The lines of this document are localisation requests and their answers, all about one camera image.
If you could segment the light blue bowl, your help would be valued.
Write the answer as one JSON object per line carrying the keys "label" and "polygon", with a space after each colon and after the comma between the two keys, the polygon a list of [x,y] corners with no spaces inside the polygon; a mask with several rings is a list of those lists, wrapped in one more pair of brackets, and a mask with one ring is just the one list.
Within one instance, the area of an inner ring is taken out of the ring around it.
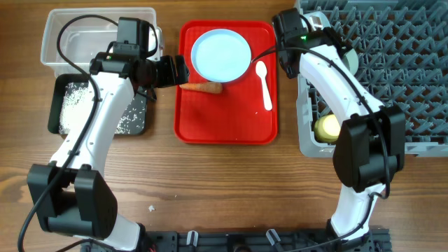
{"label": "light blue bowl", "polygon": [[315,11],[312,13],[304,14],[304,16],[309,21],[312,31],[320,30],[326,27],[331,27],[328,18],[321,11]]}

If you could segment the mint green bowl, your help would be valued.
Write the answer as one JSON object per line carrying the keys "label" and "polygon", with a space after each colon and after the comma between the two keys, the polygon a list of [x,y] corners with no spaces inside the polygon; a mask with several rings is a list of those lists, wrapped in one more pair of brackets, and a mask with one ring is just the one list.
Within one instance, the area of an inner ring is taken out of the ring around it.
{"label": "mint green bowl", "polygon": [[350,71],[352,75],[355,75],[359,68],[358,54],[354,49],[350,49],[343,55],[342,61],[345,67]]}

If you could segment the orange carrot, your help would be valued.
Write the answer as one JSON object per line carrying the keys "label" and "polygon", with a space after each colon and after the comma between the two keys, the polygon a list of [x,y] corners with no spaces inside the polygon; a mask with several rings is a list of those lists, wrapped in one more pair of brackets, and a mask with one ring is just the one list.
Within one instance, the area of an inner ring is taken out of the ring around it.
{"label": "orange carrot", "polygon": [[211,94],[220,94],[223,91],[223,85],[217,82],[205,82],[205,83],[185,83],[180,85],[181,89],[205,92]]}

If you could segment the light blue plate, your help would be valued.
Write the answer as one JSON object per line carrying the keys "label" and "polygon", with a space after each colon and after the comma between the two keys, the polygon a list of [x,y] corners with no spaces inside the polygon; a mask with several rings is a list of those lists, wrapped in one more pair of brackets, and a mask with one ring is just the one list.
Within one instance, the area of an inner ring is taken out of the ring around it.
{"label": "light blue plate", "polygon": [[190,60],[194,70],[208,81],[228,83],[242,77],[251,63],[246,39],[229,29],[213,29],[193,44]]}

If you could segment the white plastic spoon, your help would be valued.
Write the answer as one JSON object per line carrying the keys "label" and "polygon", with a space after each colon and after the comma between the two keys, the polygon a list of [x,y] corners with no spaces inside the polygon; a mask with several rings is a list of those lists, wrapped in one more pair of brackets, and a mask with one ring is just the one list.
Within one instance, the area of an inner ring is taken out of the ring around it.
{"label": "white plastic spoon", "polygon": [[269,89],[267,86],[267,67],[265,66],[265,63],[262,61],[258,61],[255,66],[255,72],[260,78],[261,85],[262,85],[262,98],[263,98],[263,105],[266,111],[271,111],[273,109],[272,100],[270,98]]}

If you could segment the yellow plastic cup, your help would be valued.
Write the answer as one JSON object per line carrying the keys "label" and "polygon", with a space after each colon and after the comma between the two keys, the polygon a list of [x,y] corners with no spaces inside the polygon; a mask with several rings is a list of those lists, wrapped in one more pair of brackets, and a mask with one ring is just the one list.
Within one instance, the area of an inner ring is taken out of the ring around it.
{"label": "yellow plastic cup", "polygon": [[334,114],[319,118],[314,124],[316,140],[323,143],[334,143],[340,134],[340,124]]}

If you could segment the rice grains pile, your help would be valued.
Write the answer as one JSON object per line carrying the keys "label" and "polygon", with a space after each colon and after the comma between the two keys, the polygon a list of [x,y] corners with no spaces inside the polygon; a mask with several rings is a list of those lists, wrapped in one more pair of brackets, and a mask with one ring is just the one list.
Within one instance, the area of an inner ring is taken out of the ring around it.
{"label": "rice grains pile", "polygon": [[[70,116],[88,116],[91,105],[86,100],[89,97],[87,83],[68,83],[65,87],[61,111],[59,113],[57,134],[68,134],[71,127],[77,124],[76,118]],[[136,95],[125,109],[116,127],[115,134],[138,135],[143,132],[146,124],[146,99]]]}

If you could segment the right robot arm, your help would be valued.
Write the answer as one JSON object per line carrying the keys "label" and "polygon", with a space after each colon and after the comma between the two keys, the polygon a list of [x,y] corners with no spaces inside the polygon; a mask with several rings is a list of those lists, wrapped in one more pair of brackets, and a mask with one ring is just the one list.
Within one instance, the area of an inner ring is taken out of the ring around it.
{"label": "right robot arm", "polygon": [[324,98],[340,131],[332,157],[342,183],[323,247],[345,251],[370,240],[375,202],[389,198],[394,175],[404,167],[405,114],[385,106],[354,76],[358,56],[330,26],[312,27],[296,8],[272,18],[276,51],[288,78],[302,76]]}

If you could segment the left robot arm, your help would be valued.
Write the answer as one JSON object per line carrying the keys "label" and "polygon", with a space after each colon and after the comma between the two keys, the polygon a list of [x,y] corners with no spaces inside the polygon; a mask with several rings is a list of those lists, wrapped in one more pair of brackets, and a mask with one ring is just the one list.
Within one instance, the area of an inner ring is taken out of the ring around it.
{"label": "left robot arm", "polygon": [[82,77],[90,84],[87,118],[66,136],[48,164],[32,165],[27,185],[33,200],[30,218],[41,229],[76,237],[110,251],[154,251],[145,227],[121,216],[118,202],[104,180],[106,157],[116,127],[136,95],[188,82],[182,56],[153,60],[149,48],[154,26],[138,18],[121,17],[117,38],[91,61]]}

